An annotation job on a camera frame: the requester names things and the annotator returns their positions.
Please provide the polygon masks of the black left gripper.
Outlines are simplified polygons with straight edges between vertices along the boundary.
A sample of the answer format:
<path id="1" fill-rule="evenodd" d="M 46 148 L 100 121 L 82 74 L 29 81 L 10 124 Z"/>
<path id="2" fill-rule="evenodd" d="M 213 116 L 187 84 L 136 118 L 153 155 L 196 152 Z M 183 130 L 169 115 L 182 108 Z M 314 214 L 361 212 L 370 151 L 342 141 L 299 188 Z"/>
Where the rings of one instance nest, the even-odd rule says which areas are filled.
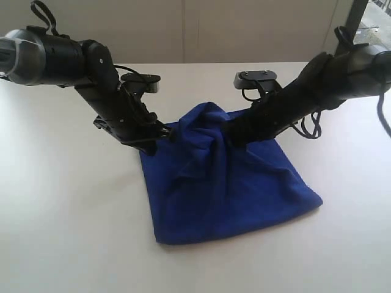
<path id="1" fill-rule="evenodd" d="M 144 92 L 130 92 L 125 88 L 108 48 L 93 40 L 79 44 L 85 58 L 88 83 L 75 86 L 75 90 L 103 122 L 98 126 L 122 145 L 147 156 L 156 154 L 157 140 L 174 142 L 176 130 L 147 110 L 141 102 Z"/>

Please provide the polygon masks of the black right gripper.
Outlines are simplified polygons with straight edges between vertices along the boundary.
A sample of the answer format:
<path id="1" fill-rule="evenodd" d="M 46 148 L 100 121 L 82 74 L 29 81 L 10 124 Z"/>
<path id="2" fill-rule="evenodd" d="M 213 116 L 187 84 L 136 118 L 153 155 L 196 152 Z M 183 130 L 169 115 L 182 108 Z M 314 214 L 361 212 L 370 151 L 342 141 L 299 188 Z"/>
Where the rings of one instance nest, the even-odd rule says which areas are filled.
<path id="1" fill-rule="evenodd" d="M 299 76 L 264 104 L 252 107 L 245 117 L 229 120 L 223 126 L 225 136 L 234 147 L 244 147 L 254 141 L 269 140 L 289 127 L 306 139 L 321 135 L 319 117 L 312 117 L 315 129 L 309 132 L 301 122 L 302 129 L 295 127 L 297 121 L 323 110 L 334 110 L 336 100 L 326 96 L 323 77 L 334 57 L 321 53 L 314 57 Z"/>

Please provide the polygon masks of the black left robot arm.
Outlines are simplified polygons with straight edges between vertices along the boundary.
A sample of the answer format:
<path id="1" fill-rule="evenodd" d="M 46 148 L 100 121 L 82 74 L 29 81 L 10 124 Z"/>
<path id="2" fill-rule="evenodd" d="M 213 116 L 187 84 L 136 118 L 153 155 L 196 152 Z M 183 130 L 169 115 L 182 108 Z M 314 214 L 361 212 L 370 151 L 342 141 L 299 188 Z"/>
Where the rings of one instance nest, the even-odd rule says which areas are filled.
<path id="1" fill-rule="evenodd" d="M 160 76 L 140 74 L 112 61 L 107 46 L 75 41 L 28 26 L 1 37 L 1 79 L 26 86 L 72 87 L 95 111 L 93 124 L 121 144 L 155 155 L 157 140 L 174 139 L 174 130 L 142 102 L 156 93 Z"/>

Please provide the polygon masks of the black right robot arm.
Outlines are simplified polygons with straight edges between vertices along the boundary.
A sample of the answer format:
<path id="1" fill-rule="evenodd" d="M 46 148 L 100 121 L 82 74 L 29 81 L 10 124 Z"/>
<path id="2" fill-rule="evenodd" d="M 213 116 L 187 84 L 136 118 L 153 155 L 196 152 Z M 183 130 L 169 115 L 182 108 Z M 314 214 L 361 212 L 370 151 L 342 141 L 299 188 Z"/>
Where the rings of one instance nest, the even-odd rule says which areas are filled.
<path id="1" fill-rule="evenodd" d="M 296 79 L 282 87 L 273 71 L 240 71 L 236 89 L 256 90 L 259 97 L 251 107 L 229 121 L 225 133 L 235 146 L 273 139 L 310 116 L 314 131 L 298 132 L 308 139 L 321 135 L 320 115 L 348 99 L 383 97 L 390 90 L 390 51 L 381 46 L 358 44 L 350 52 L 333 56 L 322 52 L 314 57 Z"/>

